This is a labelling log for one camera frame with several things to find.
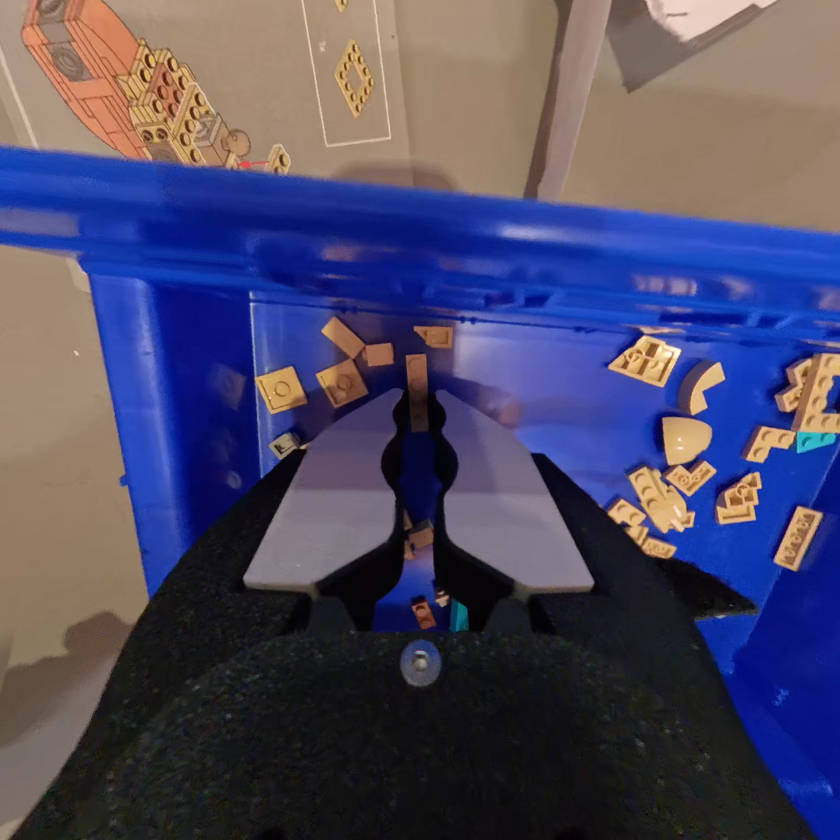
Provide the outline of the white printed paper bag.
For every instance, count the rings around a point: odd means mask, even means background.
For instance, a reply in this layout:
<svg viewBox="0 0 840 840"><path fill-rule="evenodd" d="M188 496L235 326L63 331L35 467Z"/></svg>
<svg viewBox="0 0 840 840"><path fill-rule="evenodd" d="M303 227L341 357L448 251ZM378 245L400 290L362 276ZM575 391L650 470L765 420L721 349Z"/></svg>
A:
<svg viewBox="0 0 840 840"><path fill-rule="evenodd" d="M738 32L773 1L614 1L606 36L631 93Z"/></svg>

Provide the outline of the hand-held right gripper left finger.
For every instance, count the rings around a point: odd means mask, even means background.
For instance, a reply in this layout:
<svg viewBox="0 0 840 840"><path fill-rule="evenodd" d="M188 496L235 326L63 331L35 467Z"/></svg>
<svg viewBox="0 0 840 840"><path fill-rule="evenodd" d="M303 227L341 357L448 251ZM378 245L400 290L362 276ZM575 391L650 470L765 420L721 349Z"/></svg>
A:
<svg viewBox="0 0 840 840"><path fill-rule="evenodd" d="M391 389L353 410L309 445L243 578L245 588L315 595L321 585L385 545L396 494L382 456L396 435Z"/></svg>

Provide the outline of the grey instruction booklet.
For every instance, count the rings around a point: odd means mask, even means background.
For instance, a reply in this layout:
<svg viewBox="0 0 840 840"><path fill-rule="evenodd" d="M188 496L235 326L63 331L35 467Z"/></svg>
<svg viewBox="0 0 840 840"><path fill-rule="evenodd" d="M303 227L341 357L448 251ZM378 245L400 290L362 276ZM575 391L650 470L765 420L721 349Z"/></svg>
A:
<svg viewBox="0 0 840 840"><path fill-rule="evenodd" d="M136 156L119 77L187 67L245 171L558 202L613 2L2 2L2 142Z"/></svg>

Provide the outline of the blue plastic bin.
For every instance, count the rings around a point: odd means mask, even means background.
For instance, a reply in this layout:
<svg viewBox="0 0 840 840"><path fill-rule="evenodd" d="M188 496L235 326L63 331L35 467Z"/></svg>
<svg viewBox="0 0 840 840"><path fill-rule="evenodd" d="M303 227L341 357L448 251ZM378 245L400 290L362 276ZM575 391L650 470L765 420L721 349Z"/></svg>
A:
<svg viewBox="0 0 840 840"><path fill-rule="evenodd" d="M14 838L838 838L838 444L741 457L838 355L837 235L6 147L2 244L89 275L152 595ZM394 388L391 537L245 588ZM438 390L527 446L592 591L453 548Z"/></svg>

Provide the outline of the long tan brick plate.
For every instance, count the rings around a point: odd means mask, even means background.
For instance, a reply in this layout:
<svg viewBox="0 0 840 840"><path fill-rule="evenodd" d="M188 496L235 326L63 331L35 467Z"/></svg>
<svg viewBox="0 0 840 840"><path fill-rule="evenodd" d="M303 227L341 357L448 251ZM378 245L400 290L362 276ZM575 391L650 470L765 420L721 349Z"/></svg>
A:
<svg viewBox="0 0 840 840"><path fill-rule="evenodd" d="M408 354L405 361L410 428L415 434L426 433L429 429L427 356L425 353Z"/></svg>

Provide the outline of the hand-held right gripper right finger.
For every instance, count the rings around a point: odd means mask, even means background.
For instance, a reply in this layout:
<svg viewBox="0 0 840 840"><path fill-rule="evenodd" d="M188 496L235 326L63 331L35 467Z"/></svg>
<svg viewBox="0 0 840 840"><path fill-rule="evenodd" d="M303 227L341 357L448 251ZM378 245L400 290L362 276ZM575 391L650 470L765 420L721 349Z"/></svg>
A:
<svg viewBox="0 0 840 840"><path fill-rule="evenodd" d="M452 393L435 397L442 523L453 548L519 595L591 592L592 573L527 446Z"/></svg>

